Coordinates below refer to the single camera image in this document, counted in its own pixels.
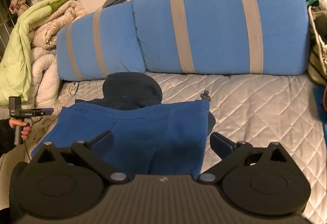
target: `white quilted bedspread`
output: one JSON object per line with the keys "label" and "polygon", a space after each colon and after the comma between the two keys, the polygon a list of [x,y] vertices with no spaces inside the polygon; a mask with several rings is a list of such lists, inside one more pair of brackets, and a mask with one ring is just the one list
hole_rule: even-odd
{"label": "white quilted bedspread", "polygon": [[[254,147],[281,142],[311,184],[304,216],[327,223],[326,144],[307,75],[178,75],[147,73],[161,86],[163,102],[200,99],[208,90],[214,131]],[[102,98],[103,81],[81,82],[74,99]],[[207,141],[202,171],[220,161]]]}

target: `blue fabric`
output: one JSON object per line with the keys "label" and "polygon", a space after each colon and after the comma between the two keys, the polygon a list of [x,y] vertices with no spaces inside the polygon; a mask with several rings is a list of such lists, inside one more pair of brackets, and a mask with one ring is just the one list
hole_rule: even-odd
{"label": "blue fabric", "polygon": [[90,147],[90,151],[101,159],[112,149],[114,143],[113,133],[110,131],[106,132],[107,133],[104,137],[92,144]]}
{"label": "blue fabric", "polygon": [[[86,80],[105,79],[99,69],[93,41],[93,15],[72,24],[72,45],[76,65]],[[67,27],[58,33],[58,72],[61,79],[78,81],[69,60],[66,44]],[[102,10],[100,16],[102,55],[109,73],[145,72],[145,64],[136,36],[132,2]]]}
{"label": "blue fabric", "polygon": [[[309,22],[305,0],[257,0],[264,43],[264,74],[298,75],[307,69]],[[196,73],[250,72],[241,0],[184,0]],[[134,0],[136,33],[149,71],[181,73],[170,0]]]}
{"label": "blue fabric", "polygon": [[170,0],[134,0],[133,9],[147,69],[153,72],[182,72]]}
{"label": "blue fabric", "polygon": [[111,138],[104,138],[107,153],[101,149],[99,156],[127,175],[191,174],[197,178],[204,158],[208,113],[207,100],[130,111],[81,102],[62,109],[58,123],[42,142],[69,147],[110,130],[113,144]]}
{"label": "blue fabric", "polygon": [[315,97],[315,101],[317,104],[317,112],[319,120],[323,124],[325,141],[327,142],[327,112],[323,107],[323,96],[324,96],[325,88],[323,86],[318,86],[313,88],[313,94]]}
{"label": "blue fabric", "polygon": [[306,0],[257,0],[264,43],[264,74],[307,70],[310,27]]}

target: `black circular disc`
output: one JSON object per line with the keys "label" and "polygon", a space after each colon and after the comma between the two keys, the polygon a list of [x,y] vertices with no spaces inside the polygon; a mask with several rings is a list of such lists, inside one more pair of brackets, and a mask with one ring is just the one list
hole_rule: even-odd
{"label": "black circular disc", "polygon": [[277,195],[287,188],[287,181],[278,175],[257,175],[250,180],[252,189],[266,195]]}
{"label": "black circular disc", "polygon": [[99,175],[78,166],[52,167],[19,178],[15,196],[24,211],[49,219],[64,219],[92,208],[104,184]]}
{"label": "black circular disc", "polygon": [[50,175],[39,181],[39,190],[46,196],[67,195],[75,186],[75,179],[67,175]]}
{"label": "black circular disc", "polygon": [[231,203],[244,211],[262,216],[285,216],[301,212],[311,191],[303,175],[287,173],[273,165],[236,169],[223,179],[222,189]]}

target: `hand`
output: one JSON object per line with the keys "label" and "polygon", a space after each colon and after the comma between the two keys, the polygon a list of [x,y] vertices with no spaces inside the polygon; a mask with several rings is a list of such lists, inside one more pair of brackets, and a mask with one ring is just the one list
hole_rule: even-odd
{"label": "hand", "polygon": [[23,122],[22,120],[20,119],[10,119],[9,120],[9,125],[11,128],[15,128],[15,126],[22,126],[24,127],[23,130],[22,130],[22,138],[24,140],[26,140],[28,138],[28,136],[31,134],[32,132],[32,125],[33,125],[33,122],[30,122],[29,123],[29,126],[26,126],[27,123],[26,122]]}

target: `ribbed black surface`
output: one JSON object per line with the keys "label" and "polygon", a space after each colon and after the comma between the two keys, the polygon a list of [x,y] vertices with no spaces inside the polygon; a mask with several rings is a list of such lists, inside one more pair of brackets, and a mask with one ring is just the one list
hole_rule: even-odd
{"label": "ribbed black surface", "polygon": [[284,220],[255,219],[227,204],[216,187],[191,176],[136,176],[110,188],[92,210],[58,221],[24,217],[19,224],[308,224],[300,216]]}

